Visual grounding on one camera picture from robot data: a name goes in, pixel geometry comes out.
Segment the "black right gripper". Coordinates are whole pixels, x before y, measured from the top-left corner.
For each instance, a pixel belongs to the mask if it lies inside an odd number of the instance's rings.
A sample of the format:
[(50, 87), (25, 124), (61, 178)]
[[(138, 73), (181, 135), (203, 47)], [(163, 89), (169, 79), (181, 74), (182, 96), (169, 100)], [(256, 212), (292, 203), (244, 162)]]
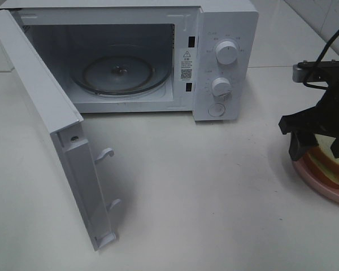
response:
[(289, 155), (292, 161), (298, 161), (308, 150), (318, 146), (314, 134), (336, 138), (331, 151), (339, 158), (339, 61), (299, 62), (310, 68), (304, 81), (325, 82), (325, 93), (313, 107), (282, 116), (279, 127), (282, 134), (291, 132)]

